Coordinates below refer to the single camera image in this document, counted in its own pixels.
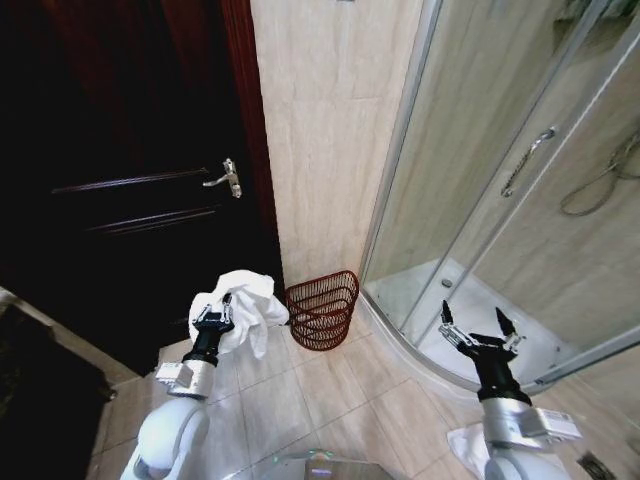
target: door panel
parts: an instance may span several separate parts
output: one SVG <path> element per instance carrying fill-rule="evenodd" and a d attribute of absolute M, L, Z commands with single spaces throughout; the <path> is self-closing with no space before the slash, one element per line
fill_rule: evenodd
<path fill-rule="evenodd" d="M 244 0 L 0 1 L 0 284 L 139 373 L 221 273 L 282 289 L 252 35 Z"/>

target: door frame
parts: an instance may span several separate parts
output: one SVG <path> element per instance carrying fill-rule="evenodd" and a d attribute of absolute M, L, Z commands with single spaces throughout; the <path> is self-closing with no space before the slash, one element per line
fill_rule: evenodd
<path fill-rule="evenodd" d="M 224 23 L 227 51 L 244 129 L 247 161 L 258 201 L 260 227 L 267 240 L 267 262 L 273 274 L 275 294 L 284 301 L 284 277 L 276 205 L 271 180 L 267 132 L 265 129 L 260 71 L 256 51 L 250 0 L 219 0 Z"/>

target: glass shower door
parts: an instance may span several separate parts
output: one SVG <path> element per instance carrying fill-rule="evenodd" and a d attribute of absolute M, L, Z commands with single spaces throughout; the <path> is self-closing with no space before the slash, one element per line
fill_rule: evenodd
<path fill-rule="evenodd" d="M 408 121 L 392 159 L 393 181 L 364 268 L 363 291 L 401 341 L 418 351 L 430 368 L 467 388 L 477 385 L 473 364 L 454 355 L 435 328 L 441 301 L 451 299 L 465 328 L 483 332 L 486 326 L 486 333 L 497 327 L 493 308 L 502 307 L 534 339 L 523 346 L 516 377 L 521 383 L 535 382 L 588 347 L 560 332 L 549 319 L 550 312 L 532 311 L 510 290 L 520 286 L 522 296 L 547 282 L 538 273 L 527 283 L 526 276 L 511 269 L 519 265 L 524 271 L 525 257 L 531 266 L 541 261 L 538 256 L 562 258 L 563 253 L 553 251 L 554 257 L 545 248 L 558 240 L 552 235 L 554 228 L 564 232 L 560 224 L 570 221 L 554 217 L 556 211 L 545 214 L 522 205 L 530 190 L 539 187 L 553 152 L 561 146 L 564 151 L 568 139 L 574 138 L 570 131 L 583 120 L 576 112 L 590 104 L 631 44 L 638 31 L 638 2 L 442 0 L 436 4 Z M 625 123 L 622 128 L 622 123 L 616 123 L 620 131 L 615 133 L 607 128 L 612 121 L 604 122 L 602 148 L 628 134 L 631 127 Z M 561 164 L 570 165 L 557 177 L 571 187 L 567 193 L 579 186 L 578 177 L 593 173 L 584 170 L 588 165 L 581 160 L 553 163 Z M 578 197 L 584 201 L 583 192 Z M 550 198 L 551 193 L 543 190 L 537 202 Z M 520 235 L 517 242 L 494 250 L 510 225 L 508 220 L 519 215 L 522 222 L 513 224 Z M 589 237 L 595 226 L 582 225 Z M 564 245 L 568 238 L 558 243 Z M 572 244 L 568 249 L 578 248 Z M 549 260 L 538 272 L 553 263 Z M 588 268 L 571 268 L 575 277 L 553 273 L 565 279 L 554 288 L 563 298 L 577 301 L 578 292 L 592 293 L 576 287 L 571 297 L 566 282 L 579 285 Z M 504 283 L 503 275 L 514 281 Z M 564 303 L 556 307 L 554 317 L 567 308 Z M 545 361 L 525 361 L 538 357 Z"/>
<path fill-rule="evenodd" d="M 411 342 L 430 319 L 424 312 L 414 315 L 417 303 L 430 295 L 425 285 L 443 266 L 537 98 L 565 68 L 572 45 L 606 2 L 436 3 L 364 282 L 364 290 Z M 589 78 L 589 68 L 574 81 Z M 450 280 L 463 265 L 449 262 Z"/>
<path fill-rule="evenodd" d="M 606 88 L 594 90 L 571 125 L 553 112 L 569 85 L 560 79 L 532 119 L 555 115 L 570 131 L 527 179 L 516 179 L 519 198 L 504 195 L 509 176 L 494 179 L 447 257 L 467 265 L 447 295 L 456 321 L 499 334 L 497 306 L 527 337 L 513 363 L 523 384 L 554 381 L 640 342 L 640 26 L 633 15 L 598 22 L 581 48 L 608 43 L 600 60 L 612 62 Z M 579 49 L 576 58 L 594 57 Z M 419 349 L 475 381 L 470 361 L 447 354 L 433 320 Z"/>

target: marble wall tile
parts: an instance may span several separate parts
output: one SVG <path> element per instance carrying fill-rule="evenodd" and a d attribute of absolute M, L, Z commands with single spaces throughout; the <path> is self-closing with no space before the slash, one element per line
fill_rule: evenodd
<path fill-rule="evenodd" d="M 285 283 L 358 271 L 419 0 L 253 0 Z"/>

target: white towel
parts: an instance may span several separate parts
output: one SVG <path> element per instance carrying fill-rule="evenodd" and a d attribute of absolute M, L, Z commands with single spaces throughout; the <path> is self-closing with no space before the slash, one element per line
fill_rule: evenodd
<path fill-rule="evenodd" d="M 267 327 L 284 325 L 289 320 L 289 312 L 273 296 L 273 279 L 249 270 L 235 270 L 220 275 L 216 288 L 211 293 L 199 293 L 189 310 L 189 335 L 195 341 L 198 331 L 193 321 L 207 306 L 213 311 L 222 311 L 222 298 L 231 293 L 231 308 L 235 328 L 225 333 L 220 340 L 218 351 L 230 352 L 238 348 L 247 338 L 251 342 L 253 354 L 262 358 L 267 351 Z"/>

